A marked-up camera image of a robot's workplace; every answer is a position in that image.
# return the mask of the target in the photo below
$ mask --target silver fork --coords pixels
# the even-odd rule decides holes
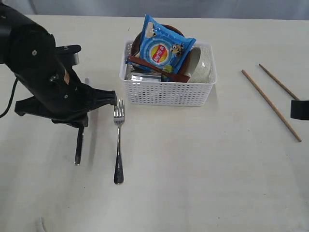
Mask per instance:
[[[114,174],[114,183],[119,185],[124,181],[124,171],[122,169],[121,160],[121,144],[120,144],[120,128],[125,122],[125,107],[123,100],[119,100],[117,106],[114,106],[114,123],[118,127],[118,145],[117,145],[117,158]]]

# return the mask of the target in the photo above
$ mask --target chip bag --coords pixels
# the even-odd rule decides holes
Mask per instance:
[[[177,73],[196,39],[187,39],[145,16],[140,39],[140,58],[168,72]],[[148,67],[139,66],[149,71]]]

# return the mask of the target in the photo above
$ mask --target white table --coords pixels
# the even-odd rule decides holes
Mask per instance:
[[[80,44],[79,77],[115,89],[124,41],[142,18],[31,16],[57,45]],[[116,126],[112,107],[89,114],[81,165],[77,130],[50,120],[0,119],[0,231],[286,232],[309,229],[309,122],[289,118],[291,97],[309,99],[309,22],[158,19],[213,46],[218,83],[202,107],[126,101],[125,183],[113,183]],[[298,143],[241,74],[245,69],[299,133]],[[0,109],[14,81],[0,66]],[[14,100],[31,96],[18,84]]]

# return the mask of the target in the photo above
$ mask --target basket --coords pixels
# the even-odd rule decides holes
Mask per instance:
[[[126,64],[133,41],[127,41],[123,53],[119,77],[123,81],[129,102],[132,104],[168,105],[168,106],[201,106],[205,103],[212,86],[217,82],[216,66],[212,48],[209,43],[196,42],[193,47],[201,46],[208,51],[211,64],[209,83],[179,82],[135,82],[126,80],[133,66]]]

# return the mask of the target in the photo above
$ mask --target brown chopstick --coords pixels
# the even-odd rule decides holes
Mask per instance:
[[[299,98],[291,92],[281,81],[279,81],[273,74],[271,74],[263,65],[259,64],[259,66],[275,81],[280,85],[288,94],[292,96],[295,100],[299,100]]]
[[[260,87],[254,82],[254,80],[246,73],[246,71],[241,70],[241,72],[245,75],[245,77],[248,78],[248,80],[251,82],[251,84],[256,88],[256,90],[262,95],[262,97],[267,101],[267,103],[270,105],[270,107],[276,112],[276,114],[279,116],[279,118],[284,122],[286,127],[290,130],[290,132],[295,136],[295,138],[301,142],[301,138],[298,136],[298,134],[295,132],[295,130],[291,127],[291,125],[287,122],[287,120],[284,118],[284,116],[280,113],[280,111],[277,109],[277,107],[270,101],[270,99],[265,95],[265,93],[260,89]]]

